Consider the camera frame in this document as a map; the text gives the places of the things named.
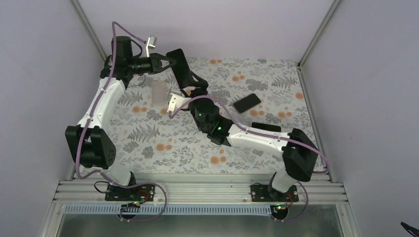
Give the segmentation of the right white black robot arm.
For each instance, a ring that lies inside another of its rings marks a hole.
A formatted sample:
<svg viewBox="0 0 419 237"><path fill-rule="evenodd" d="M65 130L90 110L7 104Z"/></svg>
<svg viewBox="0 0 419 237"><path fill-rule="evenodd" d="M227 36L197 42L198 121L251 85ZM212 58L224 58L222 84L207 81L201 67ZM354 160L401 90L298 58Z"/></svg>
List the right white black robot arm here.
<svg viewBox="0 0 419 237"><path fill-rule="evenodd" d="M281 156L284 168L276 171L268 185L268 196L280 201L297 182L309 182L318 157L317 148L300 129L282 133L266 128L244 126L219 113L219 107L208 96L208 82L194 72L175 73L182 96L171 96L170 112L188 110L198 128L215 144L252 148Z"/></svg>

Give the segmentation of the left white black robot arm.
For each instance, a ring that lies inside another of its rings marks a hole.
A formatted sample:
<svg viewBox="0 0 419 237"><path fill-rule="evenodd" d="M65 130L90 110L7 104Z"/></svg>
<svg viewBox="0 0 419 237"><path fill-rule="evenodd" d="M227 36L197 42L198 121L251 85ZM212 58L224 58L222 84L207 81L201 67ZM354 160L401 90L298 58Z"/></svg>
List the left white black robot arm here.
<svg viewBox="0 0 419 237"><path fill-rule="evenodd" d="M118 187L118 194L126 200L137 195L134 175L117 161L117 149L108 136L110 119L119 99L124 95L135 75L161 73L176 64L174 59L150 53L157 38L150 36L140 52L133 55L134 40L117 36L111 41L113 54L105 59L100 73L98 90L91 105L75 126L68 126L65 137L80 179L98 173L111 185Z"/></svg>

